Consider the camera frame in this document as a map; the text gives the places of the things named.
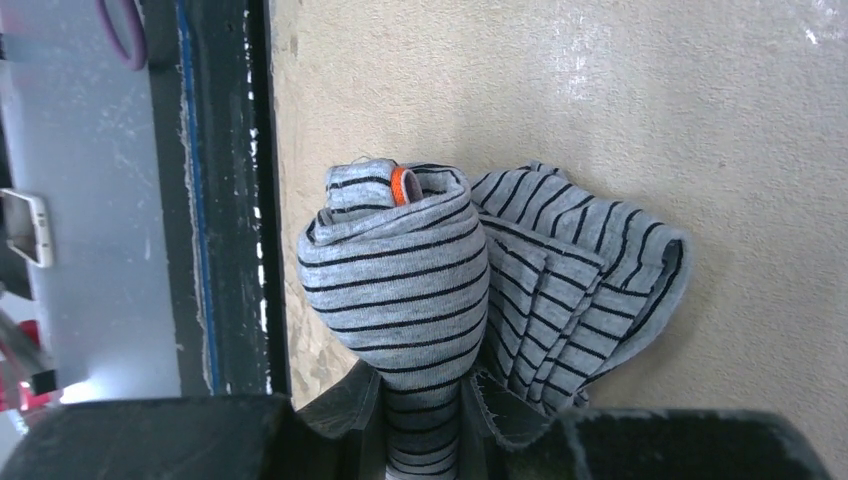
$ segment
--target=blue stripe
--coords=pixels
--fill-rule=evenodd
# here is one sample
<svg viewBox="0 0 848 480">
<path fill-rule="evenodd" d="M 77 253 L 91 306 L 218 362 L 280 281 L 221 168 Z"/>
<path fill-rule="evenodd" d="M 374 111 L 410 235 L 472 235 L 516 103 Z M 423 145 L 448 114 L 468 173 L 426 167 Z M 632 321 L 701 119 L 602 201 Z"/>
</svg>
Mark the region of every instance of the blue stripe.
<svg viewBox="0 0 848 480">
<path fill-rule="evenodd" d="M 185 0 L 177 0 L 177 22 L 180 31 L 180 53 L 182 57 L 183 78 L 185 79 L 187 134 L 189 160 L 191 162 L 191 184 L 194 191 L 194 211 L 197 221 L 197 248 L 200 253 L 200 289 L 203 317 L 206 321 L 206 344 L 209 351 L 209 376 L 212 393 L 218 393 L 218 344 L 215 341 L 215 311 L 212 305 L 212 288 L 209 276 L 209 249 L 206 244 L 206 209 L 203 200 L 203 185 L 200 182 L 200 154 L 197 149 L 197 107 L 195 104 L 194 72 L 191 61 L 191 33 L 186 17 Z"/>
</svg>

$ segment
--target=cloth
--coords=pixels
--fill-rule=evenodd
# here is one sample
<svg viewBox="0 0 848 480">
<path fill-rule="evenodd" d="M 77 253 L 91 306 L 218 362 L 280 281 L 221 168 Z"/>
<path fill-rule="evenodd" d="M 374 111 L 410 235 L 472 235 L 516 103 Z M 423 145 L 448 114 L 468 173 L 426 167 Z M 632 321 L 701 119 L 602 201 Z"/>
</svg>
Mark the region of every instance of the cloth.
<svg viewBox="0 0 848 480">
<path fill-rule="evenodd" d="M 459 380 L 493 377 L 546 415 L 648 346 L 692 269 L 688 235 L 538 162 L 473 187 L 456 168 L 333 167 L 298 274 L 384 379 L 390 478 L 458 472 Z"/>
<path fill-rule="evenodd" d="M 332 168 L 300 235 L 306 297 L 384 379 L 388 474 L 458 476 L 459 380 L 486 329 L 489 261 L 459 170 L 391 160 Z"/>
<path fill-rule="evenodd" d="M 668 323 L 692 270 L 687 233 L 539 162 L 483 176 L 472 200 L 490 239 L 493 374 L 549 415 L 586 405 L 585 387 Z"/>
</svg>

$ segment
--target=white phone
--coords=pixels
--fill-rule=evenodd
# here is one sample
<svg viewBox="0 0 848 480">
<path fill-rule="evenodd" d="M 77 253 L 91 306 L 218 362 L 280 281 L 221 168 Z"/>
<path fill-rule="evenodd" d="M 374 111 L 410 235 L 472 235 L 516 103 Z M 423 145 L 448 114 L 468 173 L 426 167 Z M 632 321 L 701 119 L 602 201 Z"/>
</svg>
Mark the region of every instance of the white phone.
<svg viewBox="0 0 848 480">
<path fill-rule="evenodd" d="M 3 195 L 3 222 L 9 248 L 35 266 L 53 265 L 50 222 L 44 201 L 13 188 L 0 190 Z"/>
</svg>

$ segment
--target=orange ring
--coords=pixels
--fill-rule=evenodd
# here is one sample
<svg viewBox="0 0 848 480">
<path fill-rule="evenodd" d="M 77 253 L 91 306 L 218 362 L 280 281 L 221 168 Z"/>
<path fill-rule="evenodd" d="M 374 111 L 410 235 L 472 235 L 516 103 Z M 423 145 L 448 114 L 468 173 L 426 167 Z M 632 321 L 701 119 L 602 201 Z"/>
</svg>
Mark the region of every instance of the orange ring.
<svg viewBox="0 0 848 480">
<path fill-rule="evenodd" d="M 406 205 L 406 193 L 404 193 L 403 188 L 403 175 L 406 173 L 406 169 L 403 167 L 395 167 L 392 170 L 392 197 L 395 200 L 395 206 L 401 207 Z"/>
</svg>

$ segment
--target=beige floor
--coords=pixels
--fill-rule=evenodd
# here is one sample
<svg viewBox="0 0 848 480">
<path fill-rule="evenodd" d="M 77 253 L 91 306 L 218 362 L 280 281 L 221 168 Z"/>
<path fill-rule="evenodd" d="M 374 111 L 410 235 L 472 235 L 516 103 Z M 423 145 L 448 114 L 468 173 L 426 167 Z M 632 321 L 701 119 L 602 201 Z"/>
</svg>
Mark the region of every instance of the beige floor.
<svg viewBox="0 0 848 480">
<path fill-rule="evenodd" d="M 776 410 L 848 478 L 846 7 L 277 0 L 297 402 L 353 361 L 291 263 L 325 169 L 382 155 L 477 174 L 538 158 L 697 241 L 679 314 L 597 404 Z"/>
</svg>

